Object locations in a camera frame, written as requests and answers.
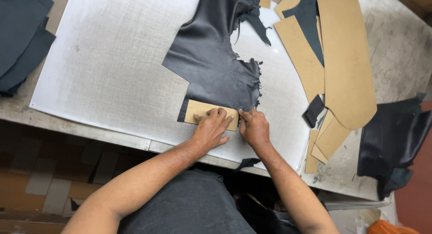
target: dark gray shirt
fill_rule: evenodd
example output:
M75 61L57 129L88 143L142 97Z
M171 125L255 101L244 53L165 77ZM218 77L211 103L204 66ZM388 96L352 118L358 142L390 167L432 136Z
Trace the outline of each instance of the dark gray shirt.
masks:
M254 233L235 207L222 176L184 171L121 221L121 234Z

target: worktable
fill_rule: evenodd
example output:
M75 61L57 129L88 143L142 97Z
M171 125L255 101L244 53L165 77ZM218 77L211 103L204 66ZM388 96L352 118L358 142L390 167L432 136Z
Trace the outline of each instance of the worktable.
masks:
M53 0L46 29L55 34L68 0ZM424 92L432 68L432 28L397 0L359 0L371 55L377 103L394 102ZM171 145L150 139L65 120L29 108L44 62L12 98L0 98L0 119L41 127L141 150L162 153ZM299 175L311 187L369 200L377 200L376 181L357 177L361 130L351 132L327 165L305 174L305 157ZM236 168L239 163L206 155L200 162ZM255 167L243 171L269 176Z

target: cardboard pieces pile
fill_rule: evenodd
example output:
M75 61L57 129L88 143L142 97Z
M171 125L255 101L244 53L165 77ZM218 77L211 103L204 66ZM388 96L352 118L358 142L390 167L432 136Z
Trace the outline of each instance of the cardboard pieces pile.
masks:
M299 74L309 103L325 94L329 109L319 130L310 131L306 173L327 164L352 130L362 128L377 110L366 29L358 0L317 0L317 29L324 66L311 49L296 15L283 11L301 0L282 0L275 8L281 21L274 24Z

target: person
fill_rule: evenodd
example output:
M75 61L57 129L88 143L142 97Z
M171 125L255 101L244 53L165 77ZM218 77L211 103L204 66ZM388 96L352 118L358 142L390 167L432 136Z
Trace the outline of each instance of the person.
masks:
M194 115L199 123L189 140L91 194L62 233L255 233L217 174L185 171L230 139L222 136L234 116L226 117L222 108L207 114ZM252 109L239 110L239 115L240 135L266 166L298 229L305 234L339 233L315 194L273 147L264 114Z

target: right hand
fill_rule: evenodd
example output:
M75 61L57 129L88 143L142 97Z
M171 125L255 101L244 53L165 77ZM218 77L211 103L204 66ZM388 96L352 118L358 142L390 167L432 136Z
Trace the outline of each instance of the right hand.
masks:
M252 109L249 112L239 110L240 135L254 149L271 145L270 125L264 113Z

